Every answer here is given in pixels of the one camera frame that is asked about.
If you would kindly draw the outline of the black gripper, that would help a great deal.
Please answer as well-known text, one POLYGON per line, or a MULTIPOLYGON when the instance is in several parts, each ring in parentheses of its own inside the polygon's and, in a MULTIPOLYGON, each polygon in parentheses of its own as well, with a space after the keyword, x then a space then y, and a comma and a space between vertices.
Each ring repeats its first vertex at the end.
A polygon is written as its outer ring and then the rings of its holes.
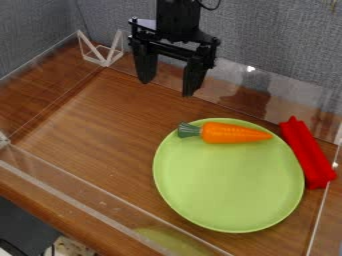
POLYGON ((133 17, 130 46, 134 52, 137 74, 141 82, 147 84, 157 75, 158 55, 186 61, 183 70, 182 96, 190 97, 201 88, 209 68, 214 66, 217 48, 221 41, 199 28, 177 32, 179 26, 163 32, 158 21, 133 17))

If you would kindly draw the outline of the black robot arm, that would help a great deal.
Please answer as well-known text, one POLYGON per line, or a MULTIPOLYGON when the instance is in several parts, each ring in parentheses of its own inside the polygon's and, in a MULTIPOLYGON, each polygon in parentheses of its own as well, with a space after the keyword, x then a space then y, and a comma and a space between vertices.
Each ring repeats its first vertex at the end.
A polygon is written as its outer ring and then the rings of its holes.
POLYGON ((133 17, 131 46, 137 74, 143 84, 157 76, 158 57, 165 55, 186 62, 182 95, 193 96, 207 71, 214 68, 221 40, 199 28, 201 10, 214 11, 202 0, 157 0, 157 19, 133 17))

